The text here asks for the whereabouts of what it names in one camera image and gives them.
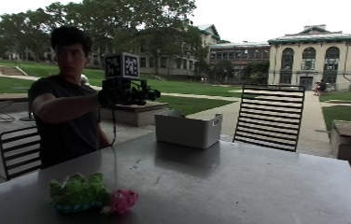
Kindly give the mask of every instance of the camera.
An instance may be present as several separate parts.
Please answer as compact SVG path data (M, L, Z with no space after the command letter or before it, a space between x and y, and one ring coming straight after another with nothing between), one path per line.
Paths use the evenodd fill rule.
M101 87L109 90L113 105L145 105L160 97L160 91L139 78L139 56L125 52L104 56Z

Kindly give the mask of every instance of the lawn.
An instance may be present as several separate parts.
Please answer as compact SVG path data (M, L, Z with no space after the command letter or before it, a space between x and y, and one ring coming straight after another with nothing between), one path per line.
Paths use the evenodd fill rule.
M0 60L0 65L15 66L15 62L8 60ZM49 75L59 73L59 69L53 64L23 62L21 66L25 72L28 73L28 75L33 77L47 77ZM93 86L101 85L101 80L104 79L103 70L84 69L83 73L88 77L88 82L91 85ZM148 86L151 86L152 89L159 90L161 92L224 96L224 97L240 97L240 93L229 92L229 91L240 90L240 88L237 87L212 86L199 82L189 82L188 79L185 79L184 81L157 80L157 79L152 79L149 75L141 75L140 77L148 80Z
M351 91L332 91L328 95L320 96L320 101L341 100L351 101ZM332 129L332 122L335 119L351 121L351 106L335 105L323 107L323 117L325 128L328 131Z
M320 97L320 101L343 100L351 101L351 91L332 91L328 95Z
M27 89L31 83L32 81L29 80L0 77L0 93L27 93ZM161 103L168 103L169 108L181 110L184 115L191 115L200 111L232 103L232 101L173 96L161 96L160 98L157 98L157 101Z
M157 101L169 103L168 107L180 110L185 116L233 103L233 101L173 96L161 96Z
M27 93L31 80L0 77L0 93Z
M335 105L323 107L323 116L325 129L332 130L332 122L335 119L351 121L351 106L349 105Z

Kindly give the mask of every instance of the gray box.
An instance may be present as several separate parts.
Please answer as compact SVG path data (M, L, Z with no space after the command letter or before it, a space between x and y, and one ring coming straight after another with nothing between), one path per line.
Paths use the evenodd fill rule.
M187 119L179 110L155 114L156 139L187 147L208 148L220 140L223 115L212 119Z

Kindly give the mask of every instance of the man's hand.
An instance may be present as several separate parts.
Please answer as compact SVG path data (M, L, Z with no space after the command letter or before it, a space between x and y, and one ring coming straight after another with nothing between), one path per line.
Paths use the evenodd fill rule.
M97 94L99 103L101 106L113 106L116 104L116 91L113 85L111 86L108 81L101 82L101 90Z

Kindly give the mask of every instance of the roof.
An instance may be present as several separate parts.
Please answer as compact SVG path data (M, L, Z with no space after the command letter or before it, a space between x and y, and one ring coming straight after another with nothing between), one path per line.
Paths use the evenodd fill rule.
M351 40L349 34L341 33L327 33L319 35L285 35L271 39L268 41L269 44L272 43L283 43L283 42L301 42L301 41L313 41L313 40Z
M204 25L196 25L195 27L197 27L197 29L200 30L200 32L205 35L209 35L211 33L208 32L209 29L212 29L213 32L213 36L217 37L217 39L220 39L220 35L216 32L215 26L213 24L204 24Z
M231 49L231 48L257 48L269 47L268 42L243 42L243 43L224 43L209 45L211 49Z

